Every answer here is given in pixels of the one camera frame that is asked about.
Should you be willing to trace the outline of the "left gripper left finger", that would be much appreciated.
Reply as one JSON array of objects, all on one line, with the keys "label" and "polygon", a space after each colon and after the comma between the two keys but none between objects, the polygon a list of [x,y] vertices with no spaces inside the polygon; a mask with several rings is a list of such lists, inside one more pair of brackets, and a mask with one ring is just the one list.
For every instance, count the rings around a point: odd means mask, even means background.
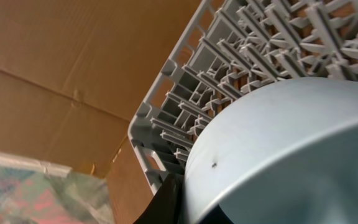
[{"label": "left gripper left finger", "polygon": [[181,212],[183,177],[168,174],[134,224],[177,224]]}]

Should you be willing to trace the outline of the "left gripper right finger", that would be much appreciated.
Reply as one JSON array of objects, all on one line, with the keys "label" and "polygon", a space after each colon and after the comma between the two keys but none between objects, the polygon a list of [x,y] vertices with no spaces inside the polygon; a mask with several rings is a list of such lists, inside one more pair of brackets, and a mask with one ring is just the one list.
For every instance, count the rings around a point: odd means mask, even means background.
[{"label": "left gripper right finger", "polygon": [[219,205],[215,206],[199,224],[233,224]]}]

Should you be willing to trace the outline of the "light blue bowl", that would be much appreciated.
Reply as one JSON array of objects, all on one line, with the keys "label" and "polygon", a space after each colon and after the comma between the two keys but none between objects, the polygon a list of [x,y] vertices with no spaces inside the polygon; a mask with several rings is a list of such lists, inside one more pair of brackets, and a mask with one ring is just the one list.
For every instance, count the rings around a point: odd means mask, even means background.
[{"label": "light blue bowl", "polygon": [[358,82],[276,82],[229,105],[186,163],[184,219],[358,223]]}]

